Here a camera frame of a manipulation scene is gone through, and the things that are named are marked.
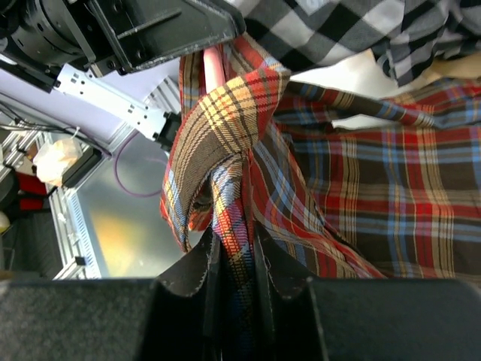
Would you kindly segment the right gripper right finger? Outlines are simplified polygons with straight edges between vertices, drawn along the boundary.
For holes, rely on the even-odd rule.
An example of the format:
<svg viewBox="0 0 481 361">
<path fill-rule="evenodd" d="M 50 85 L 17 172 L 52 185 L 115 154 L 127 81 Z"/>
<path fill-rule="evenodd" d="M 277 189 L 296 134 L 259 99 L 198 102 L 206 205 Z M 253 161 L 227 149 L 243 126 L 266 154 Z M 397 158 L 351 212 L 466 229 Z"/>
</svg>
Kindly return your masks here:
<svg viewBox="0 0 481 361">
<path fill-rule="evenodd" d="M 480 291 L 456 280 L 315 276 L 261 224 L 262 360 L 478 360 Z"/>
</svg>

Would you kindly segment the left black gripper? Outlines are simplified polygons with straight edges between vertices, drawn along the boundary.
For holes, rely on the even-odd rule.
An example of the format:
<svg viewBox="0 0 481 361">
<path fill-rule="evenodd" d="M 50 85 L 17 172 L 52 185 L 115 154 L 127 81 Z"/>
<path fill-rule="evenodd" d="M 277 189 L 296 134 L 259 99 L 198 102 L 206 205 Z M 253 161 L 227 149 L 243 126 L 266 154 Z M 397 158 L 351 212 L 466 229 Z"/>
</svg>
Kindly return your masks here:
<svg viewBox="0 0 481 361">
<path fill-rule="evenodd" d="M 102 77 L 153 68 L 242 35 L 246 23 L 227 1 L 68 1 L 80 48 L 70 62 Z"/>
</svg>

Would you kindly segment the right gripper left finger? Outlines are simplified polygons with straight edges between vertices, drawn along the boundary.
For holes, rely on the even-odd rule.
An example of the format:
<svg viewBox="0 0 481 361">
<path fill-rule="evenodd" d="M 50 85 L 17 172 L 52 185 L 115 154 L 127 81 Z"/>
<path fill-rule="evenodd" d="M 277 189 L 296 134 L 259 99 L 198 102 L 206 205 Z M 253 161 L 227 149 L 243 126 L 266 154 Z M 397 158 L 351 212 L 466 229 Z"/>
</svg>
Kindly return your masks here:
<svg viewBox="0 0 481 361">
<path fill-rule="evenodd" d="M 3 360 L 218 360 L 219 243 L 154 279 L 2 281 Z"/>
</svg>

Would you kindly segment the pink hanger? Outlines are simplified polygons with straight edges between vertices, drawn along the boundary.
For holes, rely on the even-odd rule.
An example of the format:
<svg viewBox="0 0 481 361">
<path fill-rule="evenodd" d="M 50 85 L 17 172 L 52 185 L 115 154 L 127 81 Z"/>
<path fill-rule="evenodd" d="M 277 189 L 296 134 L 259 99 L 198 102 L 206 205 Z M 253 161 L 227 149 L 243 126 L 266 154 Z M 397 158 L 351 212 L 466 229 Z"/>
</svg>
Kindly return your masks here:
<svg viewBox="0 0 481 361">
<path fill-rule="evenodd" d="M 210 93 L 225 83 L 222 56 L 218 47 L 204 51 L 204 77 L 206 92 Z"/>
</svg>

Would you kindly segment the red plaid shirt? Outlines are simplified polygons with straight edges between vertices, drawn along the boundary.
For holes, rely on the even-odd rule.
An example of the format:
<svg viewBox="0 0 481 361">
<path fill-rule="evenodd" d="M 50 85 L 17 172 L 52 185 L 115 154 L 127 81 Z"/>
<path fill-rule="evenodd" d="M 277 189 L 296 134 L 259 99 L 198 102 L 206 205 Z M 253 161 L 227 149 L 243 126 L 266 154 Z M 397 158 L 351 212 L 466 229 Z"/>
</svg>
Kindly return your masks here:
<svg viewBox="0 0 481 361">
<path fill-rule="evenodd" d="M 183 121 L 160 210 L 174 237 L 211 227 L 226 254 L 222 355 L 254 359 L 254 224 L 322 278 L 480 283 L 480 75 L 370 99 L 291 81 L 250 36 L 180 60 Z"/>
</svg>

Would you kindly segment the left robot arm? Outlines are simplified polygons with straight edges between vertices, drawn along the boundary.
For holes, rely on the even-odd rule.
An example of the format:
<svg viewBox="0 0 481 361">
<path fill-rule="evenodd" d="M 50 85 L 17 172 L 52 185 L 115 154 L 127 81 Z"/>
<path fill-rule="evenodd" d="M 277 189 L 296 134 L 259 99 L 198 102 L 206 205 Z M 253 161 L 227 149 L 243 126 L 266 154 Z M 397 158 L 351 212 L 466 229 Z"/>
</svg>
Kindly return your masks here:
<svg viewBox="0 0 481 361">
<path fill-rule="evenodd" d="M 226 1 L 3 1 L 2 69 L 50 92 L 86 95 L 65 65 L 96 77 L 144 71 L 242 35 Z"/>
</svg>

